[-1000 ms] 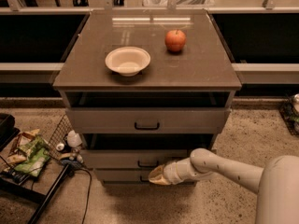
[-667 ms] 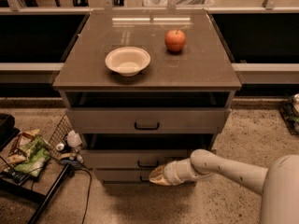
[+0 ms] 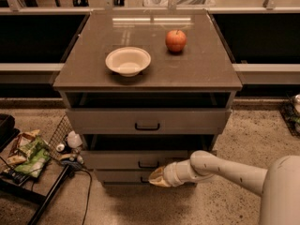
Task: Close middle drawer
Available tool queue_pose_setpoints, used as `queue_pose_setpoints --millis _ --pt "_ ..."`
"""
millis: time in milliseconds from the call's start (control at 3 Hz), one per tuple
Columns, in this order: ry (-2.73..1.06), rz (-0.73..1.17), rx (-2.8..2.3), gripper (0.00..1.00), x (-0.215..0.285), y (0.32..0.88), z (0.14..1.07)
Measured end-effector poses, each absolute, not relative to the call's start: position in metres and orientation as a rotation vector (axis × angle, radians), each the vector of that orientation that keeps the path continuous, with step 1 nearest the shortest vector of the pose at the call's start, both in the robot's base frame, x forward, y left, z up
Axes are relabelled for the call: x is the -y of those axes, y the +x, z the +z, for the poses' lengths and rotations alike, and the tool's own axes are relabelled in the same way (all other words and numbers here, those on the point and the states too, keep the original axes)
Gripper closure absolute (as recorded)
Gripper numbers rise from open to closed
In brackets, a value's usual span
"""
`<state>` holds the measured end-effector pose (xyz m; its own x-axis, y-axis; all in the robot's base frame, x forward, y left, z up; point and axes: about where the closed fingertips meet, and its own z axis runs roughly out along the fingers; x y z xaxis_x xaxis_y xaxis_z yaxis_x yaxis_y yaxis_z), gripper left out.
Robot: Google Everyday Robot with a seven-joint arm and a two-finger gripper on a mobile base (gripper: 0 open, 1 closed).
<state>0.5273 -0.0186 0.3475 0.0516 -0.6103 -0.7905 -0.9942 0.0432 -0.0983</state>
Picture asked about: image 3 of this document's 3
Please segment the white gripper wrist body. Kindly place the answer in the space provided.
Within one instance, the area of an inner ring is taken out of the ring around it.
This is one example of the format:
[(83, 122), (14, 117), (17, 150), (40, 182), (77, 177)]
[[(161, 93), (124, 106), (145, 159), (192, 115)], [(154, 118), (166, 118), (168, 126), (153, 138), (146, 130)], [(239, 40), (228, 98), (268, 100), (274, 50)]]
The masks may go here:
[(167, 165), (163, 169), (162, 178), (166, 187), (179, 187), (185, 183), (198, 183), (203, 176), (194, 171), (187, 159)]

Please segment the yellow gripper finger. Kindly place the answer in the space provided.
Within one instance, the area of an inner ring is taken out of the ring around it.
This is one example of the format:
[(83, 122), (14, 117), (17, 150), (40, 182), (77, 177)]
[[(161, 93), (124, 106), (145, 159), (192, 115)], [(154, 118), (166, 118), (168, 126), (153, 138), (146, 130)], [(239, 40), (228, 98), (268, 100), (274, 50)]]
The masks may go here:
[(158, 180), (158, 179), (162, 179), (163, 178), (163, 174), (164, 174), (164, 166), (158, 167), (156, 168), (150, 175), (149, 175), (149, 179), (150, 180)]
[(154, 186), (162, 187), (162, 188), (170, 188), (171, 187), (171, 185), (163, 177), (152, 178), (149, 180), (149, 183)]

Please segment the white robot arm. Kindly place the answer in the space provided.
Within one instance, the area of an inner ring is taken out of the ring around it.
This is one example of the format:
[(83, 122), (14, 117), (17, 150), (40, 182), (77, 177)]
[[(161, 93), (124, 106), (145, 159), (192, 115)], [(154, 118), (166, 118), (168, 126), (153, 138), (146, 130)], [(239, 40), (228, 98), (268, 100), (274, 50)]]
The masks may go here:
[(300, 225), (300, 157), (285, 156), (262, 169), (205, 151), (155, 169), (152, 185), (164, 188), (200, 183), (221, 176), (261, 198), (259, 225)]

